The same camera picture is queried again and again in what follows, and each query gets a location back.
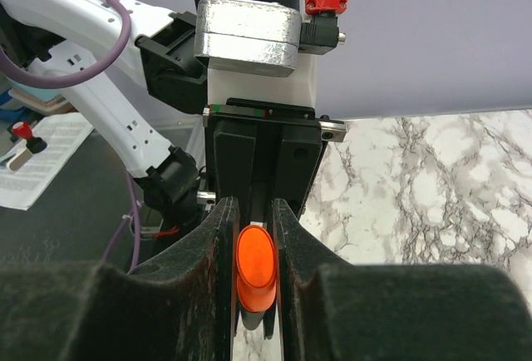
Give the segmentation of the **orange highlighter cap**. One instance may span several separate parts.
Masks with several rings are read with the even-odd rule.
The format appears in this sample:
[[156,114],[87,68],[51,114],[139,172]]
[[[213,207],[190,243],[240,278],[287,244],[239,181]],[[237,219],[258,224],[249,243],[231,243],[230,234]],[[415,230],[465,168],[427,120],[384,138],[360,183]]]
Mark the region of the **orange highlighter cap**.
[[265,312],[276,295],[274,245],[265,228],[248,225],[239,233],[236,266],[240,303],[251,313]]

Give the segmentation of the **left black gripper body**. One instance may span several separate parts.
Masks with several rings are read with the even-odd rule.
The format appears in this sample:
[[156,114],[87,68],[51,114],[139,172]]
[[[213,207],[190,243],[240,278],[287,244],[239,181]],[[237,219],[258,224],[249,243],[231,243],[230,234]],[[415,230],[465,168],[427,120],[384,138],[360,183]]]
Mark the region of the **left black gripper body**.
[[269,223],[276,199],[300,216],[328,143],[347,134],[312,107],[238,98],[206,106],[203,123],[207,186],[237,199],[241,227]]

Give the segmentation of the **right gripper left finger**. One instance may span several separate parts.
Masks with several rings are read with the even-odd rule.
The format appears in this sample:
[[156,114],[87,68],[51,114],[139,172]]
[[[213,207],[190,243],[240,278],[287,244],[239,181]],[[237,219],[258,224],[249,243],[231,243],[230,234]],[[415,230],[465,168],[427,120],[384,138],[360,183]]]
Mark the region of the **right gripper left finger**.
[[100,262],[1,268],[4,360],[229,360],[239,204],[126,274]]

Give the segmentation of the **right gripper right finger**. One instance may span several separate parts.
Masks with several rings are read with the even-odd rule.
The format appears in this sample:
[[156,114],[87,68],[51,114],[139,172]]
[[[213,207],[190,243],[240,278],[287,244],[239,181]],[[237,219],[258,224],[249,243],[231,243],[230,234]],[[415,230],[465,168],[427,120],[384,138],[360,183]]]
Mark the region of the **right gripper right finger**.
[[273,203],[285,360],[528,360],[524,296],[489,265],[353,265]]

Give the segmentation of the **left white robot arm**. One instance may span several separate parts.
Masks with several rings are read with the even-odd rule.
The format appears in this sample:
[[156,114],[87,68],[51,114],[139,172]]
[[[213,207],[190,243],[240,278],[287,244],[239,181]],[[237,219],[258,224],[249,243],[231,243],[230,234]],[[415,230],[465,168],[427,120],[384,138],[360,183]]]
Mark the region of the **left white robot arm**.
[[[301,215],[343,123],[317,116],[316,58],[345,39],[348,0],[195,0],[172,12],[136,0],[1,0],[1,71],[58,90],[105,138],[145,203],[180,228],[233,196],[242,225],[282,199]],[[205,164],[170,143],[106,75],[204,120]]]

